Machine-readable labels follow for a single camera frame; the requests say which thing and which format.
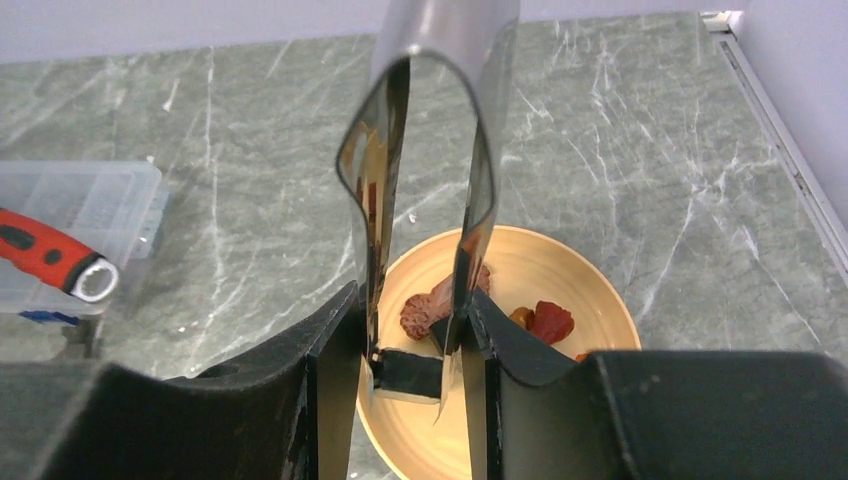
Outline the orange red food piece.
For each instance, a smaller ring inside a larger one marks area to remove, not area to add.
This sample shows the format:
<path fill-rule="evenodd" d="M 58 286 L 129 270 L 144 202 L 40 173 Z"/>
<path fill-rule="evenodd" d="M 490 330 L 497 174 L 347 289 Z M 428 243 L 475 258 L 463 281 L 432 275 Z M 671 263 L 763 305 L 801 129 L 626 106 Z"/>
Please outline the orange red food piece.
<path fill-rule="evenodd" d="M 535 311 L 527 307 L 518 307 L 509 315 L 509 318 L 524 330 L 529 331 L 535 320 Z"/>

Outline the clear plastic screw box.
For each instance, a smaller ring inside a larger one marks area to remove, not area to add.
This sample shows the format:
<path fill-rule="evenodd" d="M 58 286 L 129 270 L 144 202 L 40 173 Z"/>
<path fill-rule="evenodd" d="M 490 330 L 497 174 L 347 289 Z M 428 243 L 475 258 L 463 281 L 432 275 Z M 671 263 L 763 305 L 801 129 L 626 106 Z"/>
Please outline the clear plastic screw box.
<path fill-rule="evenodd" d="M 169 191 L 148 161 L 15 160 L 1 164 L 1 205 L 50 225 L 103 254 L 118 269 L 148 257 Z M 1 311 L 39 322 L 102 314 L 1 262 Z"/>

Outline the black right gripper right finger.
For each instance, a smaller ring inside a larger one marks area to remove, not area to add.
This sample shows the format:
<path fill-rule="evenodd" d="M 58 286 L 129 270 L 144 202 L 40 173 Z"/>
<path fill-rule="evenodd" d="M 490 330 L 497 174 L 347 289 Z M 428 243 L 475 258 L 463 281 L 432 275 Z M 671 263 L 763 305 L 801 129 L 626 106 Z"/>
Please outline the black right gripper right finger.
<path fill-rule="evenodd" d="M 482 292 L 462 341 L 476 479 L 843 479 L 847 370 L 820 354 L 574 361 Z"/>

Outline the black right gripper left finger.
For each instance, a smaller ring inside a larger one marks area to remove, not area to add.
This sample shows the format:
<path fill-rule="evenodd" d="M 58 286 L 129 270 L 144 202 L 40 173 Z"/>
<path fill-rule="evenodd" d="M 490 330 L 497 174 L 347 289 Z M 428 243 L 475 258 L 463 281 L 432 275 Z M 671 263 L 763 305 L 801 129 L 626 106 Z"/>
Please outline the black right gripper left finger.
<path fill-rule="evenodd" d="M 364 312 L 355 283 L 193 377 L 26 366 L 30 479 L 330 479 L 347 471 Z"/>

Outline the brown meat piece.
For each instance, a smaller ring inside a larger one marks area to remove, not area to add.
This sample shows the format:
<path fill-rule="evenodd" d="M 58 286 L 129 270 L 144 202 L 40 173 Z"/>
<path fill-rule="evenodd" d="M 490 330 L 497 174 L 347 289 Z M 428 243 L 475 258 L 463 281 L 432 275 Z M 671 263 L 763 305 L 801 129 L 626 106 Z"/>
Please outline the brown meat piece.
<path fill-rule="evenodd" d="M 453 276 L 434 286 L 429 293 L 410 296 L 400 311 L 399 324 L 412 340 L 422 340 L 429 335 L 430 327 L 448 318 L 452 312 Z"/>

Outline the red handled adjustable wrench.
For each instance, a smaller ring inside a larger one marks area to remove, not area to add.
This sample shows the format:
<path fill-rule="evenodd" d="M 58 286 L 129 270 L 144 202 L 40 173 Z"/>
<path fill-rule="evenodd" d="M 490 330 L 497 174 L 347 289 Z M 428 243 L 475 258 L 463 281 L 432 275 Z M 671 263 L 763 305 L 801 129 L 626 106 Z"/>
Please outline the red handled adjustable wrench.
<path fill-rule="evenodd" d="M 108 298 L 120 271 L 103 254 L 62 231 L 1 210 L 1 257 L 45 285 L 89 304 Z"/>

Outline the aluminium rail on right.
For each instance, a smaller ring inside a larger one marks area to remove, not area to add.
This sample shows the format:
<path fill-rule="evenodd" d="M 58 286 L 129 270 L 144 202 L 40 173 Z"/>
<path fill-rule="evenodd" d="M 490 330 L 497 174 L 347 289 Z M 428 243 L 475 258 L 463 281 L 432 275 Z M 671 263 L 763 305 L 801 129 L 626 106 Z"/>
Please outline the aluminium rail on right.
<path fill-rule="evenodd" d="M 738 44 L 731 23 L 741 18 L 739 11 L 707 11 L 700 14 L 717 51 L 724 58 L 757 119 L 769 145 L 776 150 L 782 167 L 804 207 L 823 246 L 842 279 L 847 278 L 847 232 L 814 176 L 804 155 L 750 61 Z"/>

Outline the black sushi roll piece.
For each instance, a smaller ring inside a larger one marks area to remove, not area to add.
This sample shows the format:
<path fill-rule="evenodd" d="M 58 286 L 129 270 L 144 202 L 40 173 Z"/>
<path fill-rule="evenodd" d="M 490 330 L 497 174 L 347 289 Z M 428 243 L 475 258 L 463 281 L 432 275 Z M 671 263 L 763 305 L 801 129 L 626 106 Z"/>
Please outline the black sushi roll piece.
<path fill-rule="evenodd" d="M 437 404 L 442 393 L 442 360 L 397 349 L 381 350 L 369 361 L 373 391 L 402 402 Z"/>

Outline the shiny metal tongs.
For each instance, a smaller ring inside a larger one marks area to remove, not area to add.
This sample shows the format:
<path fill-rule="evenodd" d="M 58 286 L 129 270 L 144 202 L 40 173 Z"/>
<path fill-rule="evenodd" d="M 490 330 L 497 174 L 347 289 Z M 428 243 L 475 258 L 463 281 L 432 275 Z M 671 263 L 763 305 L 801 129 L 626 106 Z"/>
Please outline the shiny metal tongs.
<path fill-rule="evenodd" d="M 500 201 L 505 126 L 520 5 L 516 1 L 392 1 L 370 57 L 364 94 L 335 170 L 350 201 L 350 243 L 365 310 L 363 357 L 379 344 L 379 302 L 390 264 L 410 249 L 404 226 L 413 179 L 443 193 L 434 226 L 458 230 L 452 312 L 441 345 L 444 407 L 462 366 L 460 334 L 482 276 Z"/>

